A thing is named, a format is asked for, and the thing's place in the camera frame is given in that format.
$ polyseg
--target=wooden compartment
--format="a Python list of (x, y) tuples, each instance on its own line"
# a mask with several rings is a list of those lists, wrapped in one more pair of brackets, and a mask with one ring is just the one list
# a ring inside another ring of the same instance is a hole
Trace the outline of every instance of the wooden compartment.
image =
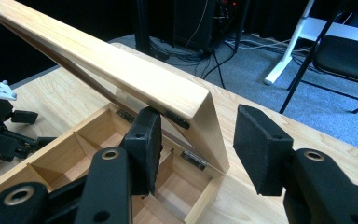
[[(117, 146), (130, 124), (109, 104), (0, 177), (0, 192), (20, 182), (36, 181), (49, 191), (86, 175), (92, 156)], [(134, 196), (134, 223), (195, 223), (212, 202), (223, 174), (202, 171), (181, 155), (184, 149), (163, 136), (155, 195)]]

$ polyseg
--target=light wood surface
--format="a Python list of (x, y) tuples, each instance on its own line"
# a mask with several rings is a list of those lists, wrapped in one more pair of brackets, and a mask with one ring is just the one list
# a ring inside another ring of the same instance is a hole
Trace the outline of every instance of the light wood surface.
[[(115, 59), (109, 60), (112, 67), (115, 67), (116, 60), (120, 59), (121, 62), (122, 58), (129, 61), (120, 67), (136, 66), (138, 72), (142, 71), (144, 66), (149, 67), (153, 64), (161, 68), (161, 70), (153, 68), (161, 71), (161, 74), (169, 71), (191, 81), (187, 82), (190, 84), (189, 89), (196, 87), (197, 85), (193, 85), (195, 83), (208, 89), (212, 94), (230, 168), (222, 180), (216, 200), (212, 203), (211, 209), (206, 212), (202, 223), (287, 222), (282, 197), (257, 196), (252, 182), (232, 148), (238, 104), (260, 108), (295, 139), (295, 149), (309, 147), (321, 150), (331, 156), (345, 174), (358, 185), (358, 149), (356, 147), (317, 132), (264, 106), (257, 105), (133, 49), (119, 44), (114, 44), (114, 46)], [(133, 64), (134, 59), (142, 63)], [(115, 86), (94, 77), (112, 93), (116, 93)], [(59, 136), (108, 103), (108, 100), (100, 93), (62, 68), (19, 87), (15, 92), (19, 98), (18, 101), (12, 103), (15, 109), (37, 112), (39, 118), (34, 125), (8, 123), (7, 126), (11, 131), (30, 137)], [(16, 162), (1, 164), (0, 175), (14, 164)]]

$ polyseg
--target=metal hinge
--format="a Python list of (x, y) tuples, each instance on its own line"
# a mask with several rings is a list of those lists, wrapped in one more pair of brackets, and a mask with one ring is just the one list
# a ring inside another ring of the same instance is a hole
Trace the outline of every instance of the metal hinge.
[(188, 161), (189, 163), (197, 166), (201, 171), (205, 169), (205, 167), (208, 165), (208, 162), (203, 160), (197, 155), (194, 155), (192, 152), (184, 150), (182, 154), (180, 155), (185, 161)]
[(124, 120), (126, 120), (128, 123), (133, 123), (133, 121), (135, 120), (135, 116), (133, 116), (132, 114), (130, 114), (129, 112), (123, 110), (123, 109), (119, 109), (116, 114), (123, 118)]

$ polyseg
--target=metal ring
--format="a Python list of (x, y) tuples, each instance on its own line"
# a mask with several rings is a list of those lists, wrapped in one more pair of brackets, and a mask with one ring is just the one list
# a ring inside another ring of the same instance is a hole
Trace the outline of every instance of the metal ring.
[(120, 153), (118, 153), (116, 149), (109, 149), (106, 150), (101, 157), (108, 161), (117, 158), (119, 155)]
[(324, 156), (315, 151), (304, 152), (305, 157), (313, 161), (324, 161)]
[[(19, 198), (15, 197), (16, 194), (22, 193), (22, 192), (25, 192), (24, 196), (21, 196)], [(27, 201), (33, 195), (34, 195), (34, 188), (31, 186), (24, 186), (24, 187), (21, 187), (19, 189), (12, 191), (11, 193), (9, 193), (4, 199), (4, 204), (8, 205), (8, 206), (17, 205), (17, 204)]]

